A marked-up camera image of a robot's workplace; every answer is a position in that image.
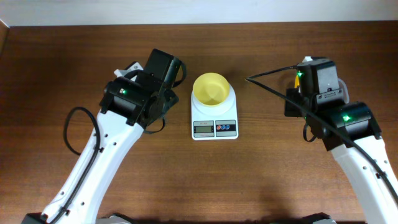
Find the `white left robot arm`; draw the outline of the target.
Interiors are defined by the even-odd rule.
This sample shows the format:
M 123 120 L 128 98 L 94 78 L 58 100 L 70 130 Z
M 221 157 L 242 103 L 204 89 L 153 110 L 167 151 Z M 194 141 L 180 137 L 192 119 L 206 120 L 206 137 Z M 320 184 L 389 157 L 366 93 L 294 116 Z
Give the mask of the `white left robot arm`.
M 128 66 L 116 70 L 94 116 L 84 107 L 75 107 L 67 115 L 63 137 L 76 111 L 85 112 L 93 131 L 79 153 L 67 181 L 43 212 L 28 213 L 23 223 L 95 223 L 103 197 L 126 154 L 147 127 L 178 102 L 173 89 L 187 76 L 185 64 L 168 53 L 153 49 L 143 68 Z

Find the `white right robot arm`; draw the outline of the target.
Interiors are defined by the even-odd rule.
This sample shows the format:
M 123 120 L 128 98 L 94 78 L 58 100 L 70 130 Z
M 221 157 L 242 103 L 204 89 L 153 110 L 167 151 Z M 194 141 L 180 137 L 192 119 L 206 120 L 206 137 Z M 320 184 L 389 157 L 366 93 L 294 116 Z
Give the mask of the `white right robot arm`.
M 397 178 L 382 132 L 363 102 L 351 102 L 334 61 L 305 57 L 294 67 L 284 114 L 305 118 L 311 140 L 321 139 L 347 176 L 367 223 L 397 223 Z

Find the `yellow plastic scoop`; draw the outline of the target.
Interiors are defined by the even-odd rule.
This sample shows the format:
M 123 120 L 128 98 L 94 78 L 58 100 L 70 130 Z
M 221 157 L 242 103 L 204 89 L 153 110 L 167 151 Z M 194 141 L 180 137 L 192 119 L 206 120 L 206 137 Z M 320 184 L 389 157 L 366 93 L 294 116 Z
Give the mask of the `yellow plastic scoop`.
M 300 86 L 300 76 L 296 75 L 295 77 L 295 88 L 298 88 Z

